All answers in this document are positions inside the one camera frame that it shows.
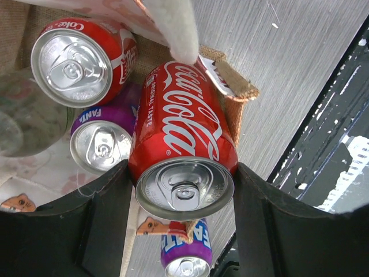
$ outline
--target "brushed metal surface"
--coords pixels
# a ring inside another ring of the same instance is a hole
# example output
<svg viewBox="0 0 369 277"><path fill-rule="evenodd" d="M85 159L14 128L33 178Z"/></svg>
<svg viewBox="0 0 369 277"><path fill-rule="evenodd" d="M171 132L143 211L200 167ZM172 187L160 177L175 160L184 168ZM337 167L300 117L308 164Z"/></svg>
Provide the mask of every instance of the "brushed metal surface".
<svg viewBox="0 0 369 277"><path fill-rule="evenodd" d="M238 151L241 162L267 178L368 16L369 1L193 4L200 42L225 52L229 63L261 90L246 106ZM208 223L215 262L235 231L233 203ZM159 237L136 238L126 276L164 276Z"/></svg>

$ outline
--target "burlap strap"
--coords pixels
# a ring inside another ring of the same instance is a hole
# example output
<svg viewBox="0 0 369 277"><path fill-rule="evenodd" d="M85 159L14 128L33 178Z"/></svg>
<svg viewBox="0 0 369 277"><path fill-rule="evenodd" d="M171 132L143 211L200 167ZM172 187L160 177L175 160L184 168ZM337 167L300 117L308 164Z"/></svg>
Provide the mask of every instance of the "burlap strap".
<svg viewBox="0 0 369 277"><path fill-rule="evenodd" d="M17 57L28 19L29 4L0 0L0 74L21 67Z"/></svg>

